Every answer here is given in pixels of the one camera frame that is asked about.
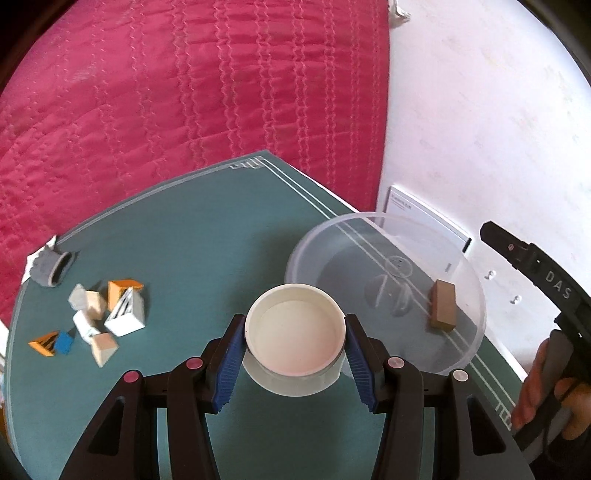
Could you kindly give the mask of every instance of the white cup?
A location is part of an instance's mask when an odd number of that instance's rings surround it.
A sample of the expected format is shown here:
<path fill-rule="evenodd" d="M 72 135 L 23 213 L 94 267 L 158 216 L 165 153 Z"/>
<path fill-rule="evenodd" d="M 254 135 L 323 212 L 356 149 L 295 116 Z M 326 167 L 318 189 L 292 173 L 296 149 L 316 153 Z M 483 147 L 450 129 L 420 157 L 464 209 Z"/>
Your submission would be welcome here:
<path fill-rule="evenodd" d="M 280 285 L 246 315 L 242 362 L 264 389 L 286 397 L 318 393 L 337 381 L 345 359 L 345 315 L 322 290 Z"/>

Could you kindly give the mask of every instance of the toy block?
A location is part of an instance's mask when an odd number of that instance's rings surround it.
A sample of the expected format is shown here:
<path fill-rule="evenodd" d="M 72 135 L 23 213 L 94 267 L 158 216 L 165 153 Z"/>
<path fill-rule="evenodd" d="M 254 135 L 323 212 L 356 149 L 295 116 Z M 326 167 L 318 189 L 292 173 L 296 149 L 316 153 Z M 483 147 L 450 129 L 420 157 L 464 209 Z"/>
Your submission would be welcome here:
<path fill-rule="evenodd" d="M 123 295 L 124 291 L 128 288 L 132 287 L 134 290 L 141 290 L 143 285 L 135 280 L 130 278 L 126 280 L 111 280 L 109 282 L 108 294 L 107 294 L 107 303 L 110 311 L 113 311 L 115 305 Z"/>
<path fill-rule="evenodd" d="M 78 312 L 74 314 L 74 325 L 76 325 L 80 336 L 86 343 L 90 343 L 90 339 L 93 335 L 100 333 L 95 328 L 94 321 L 89 317 L 88 312 L 85 310 L 78 310 Z"/>
<path fill-rule="evenodd" d="M 92 356 L 95 357 L 96 364 L 103 368 L 107 360 L 117 351 L 119 345 L 115 342 L 110 333 L 99 333 L 90 341 Z"/>
<path fill-rule="evenodd" d="M 54 345 L 58 334 L 59 331 L 48 333 L 47 335 L 43 335 L 42 337 L 29 342 L 29 345 L 43 356 L 53 356 Z"/>
<path fill-rule="evenodd" d="M 451 332 L 456 327 L 456 310 L 456 286 L 437 280 L 431 290 L 431 327 Z"/>
<path fill-rule="evenodd" d="M 70 335 L 68 335 L 68 333 L 60 332 L 56 338 L 56 342 L 53 348 L 57 353 L 67 355 L 68 353 L 70 353 L 72 343 L 74 343 L 74 339 Z"/>
<path fill-rule="evenodd" d="M 97 291 L 86 292 L 86 312 L 92 320 L 102 320 L 107 302 Z"/>
<path fill-rule="evenodd" d="M 113 308 L 105 327 L 121 337 L 144 328 L 144 300 L 133 287 L 126 290 Z"/>
<path fill-rule="evenodd" d="M 72 290 L 72 293 L 70 293 L 68 301 L 74 310 L 86 310 L 88 307 L 86 289 L 77 283 L 74 290 Z"/>

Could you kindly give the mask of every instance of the orange triangular block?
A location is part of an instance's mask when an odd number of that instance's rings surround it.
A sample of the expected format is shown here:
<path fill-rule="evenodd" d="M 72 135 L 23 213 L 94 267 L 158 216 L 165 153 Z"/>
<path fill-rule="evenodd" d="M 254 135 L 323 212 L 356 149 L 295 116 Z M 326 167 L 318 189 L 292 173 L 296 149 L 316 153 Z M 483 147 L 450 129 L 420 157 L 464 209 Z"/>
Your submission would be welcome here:
<path fill-rule="evenodd" d="M 53 356 L 53 346 L 55 345 L 57 336 L 60 332 L 51 332 L 47 335 L 43 335 L 32 342 L 29 342 L 32 348 L 43 356 Z"/>
<path fill-rule="evenodd" d="M 127 278 L 126 280 L 111 280 L 107 290 L 107 308 L 112 311 L 121 298 L 121 295 L 123 295 L 123 292 L 130 287 L 134 290 L 141 290 L 143 285 L 130 278 Z"/>

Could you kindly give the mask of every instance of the green table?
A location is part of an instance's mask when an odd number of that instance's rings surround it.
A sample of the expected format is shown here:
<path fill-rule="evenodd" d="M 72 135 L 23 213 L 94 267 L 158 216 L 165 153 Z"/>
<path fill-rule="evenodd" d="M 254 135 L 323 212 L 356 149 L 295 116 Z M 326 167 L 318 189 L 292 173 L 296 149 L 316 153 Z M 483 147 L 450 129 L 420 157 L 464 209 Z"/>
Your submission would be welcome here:
<path fill-rule="evenodd" d="M 57 288 L 27 281 L 17 298 L 6 373 L 9 435 L 34 480 L 56 480 L 79 436 L 117 379 L 136 368 L 168 371 L 223 334 L 265 290 L 283 283 L 300 238 L 351 208 L 268 152 L 230 160 L 160 184 L 62 236 L 78 252 Z M 27 342 L 73 326 L 76 283 L 145 283 L 147 325 L 118 339 L 104 368 L 76 338 L 70 355 L 45 358 Z M 467 368 L 508 423 L 521 382 L 488 340 Z M 165 410 L 159 412 L 161 477 L 170 478 Z M 359 401 L 353 381 L 306 398 L 257 386 L 242 370 L 232 401 L 208 417 L 222 479 L 370 478 L 382 416 Z M 432 416 L 424 425 L 429 478 Z"/>

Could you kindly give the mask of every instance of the hand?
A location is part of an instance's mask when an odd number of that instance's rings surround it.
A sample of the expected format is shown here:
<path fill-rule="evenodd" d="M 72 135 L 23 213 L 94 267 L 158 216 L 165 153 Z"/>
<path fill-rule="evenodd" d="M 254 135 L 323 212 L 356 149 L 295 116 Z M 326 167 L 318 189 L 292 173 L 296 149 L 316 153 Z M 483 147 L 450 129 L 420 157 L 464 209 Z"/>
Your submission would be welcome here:
<path fill-rule="evenodd" d="M 538 348 L 530 374 L 523 383 L 519 400 L 511 414 L 511 423 L 517 430 L 534 419 L 535 412 L 544 400 L 542 398 L 542 368 L 546 360 L 548 341 L 548 339 L 544 340 Z M 574 378 L 559 380 L 554 387 L 554 396 L 561 398 L 574 382 Z M 591 387 L 581 383 L 563 400 L 562 405 L 570 408 L 573 412 L 571 419 L 562 431 L 562 437 L 565 440 L 574 440 L 591 425 Z"/>

